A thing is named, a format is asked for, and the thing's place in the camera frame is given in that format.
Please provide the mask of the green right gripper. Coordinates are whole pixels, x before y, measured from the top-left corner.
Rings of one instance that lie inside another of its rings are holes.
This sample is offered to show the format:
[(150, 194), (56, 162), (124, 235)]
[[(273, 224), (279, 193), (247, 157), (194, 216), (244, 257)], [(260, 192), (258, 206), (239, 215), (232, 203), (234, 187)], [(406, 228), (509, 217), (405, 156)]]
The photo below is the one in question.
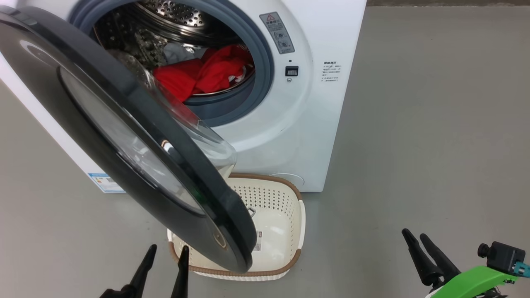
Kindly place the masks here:
[(435, 265), (426, 256), (418, 240), (409, 229), (404, 228), (402, 235), (423, 285), (440, 287), (442, 276), (446, 282), (445, 285), (428, 294), (426, 298), (473, 298), (502, 285), (506, 281), (515, 283), (518, 280), (517, 276), (502, 273), (486, 266), (477, 266), (461, 273), (445, 253), (431, 241), (429, 236), (422, 233), (420, 240), (426, 252), (436, 263)]

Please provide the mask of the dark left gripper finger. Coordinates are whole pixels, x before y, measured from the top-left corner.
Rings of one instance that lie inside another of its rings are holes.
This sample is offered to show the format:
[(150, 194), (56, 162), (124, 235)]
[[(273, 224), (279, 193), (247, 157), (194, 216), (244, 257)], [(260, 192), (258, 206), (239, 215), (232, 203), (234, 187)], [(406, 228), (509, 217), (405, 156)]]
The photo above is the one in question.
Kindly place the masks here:
[(157, 253), (157, 245), (151, 245), (147, 250), (140, 266), (136, 270), (131, 282), (123, 286), (120, 290), (107, 289), (100, 296), (101, 298), (142, 298), (147, 276), (151, 270), (155, 255)]
[(181, 254), (178, 257), (178, 275), (174, 283), (171, 298), (188, 297), (188, 278), (189, 278), (189, 247), (183, 246)]

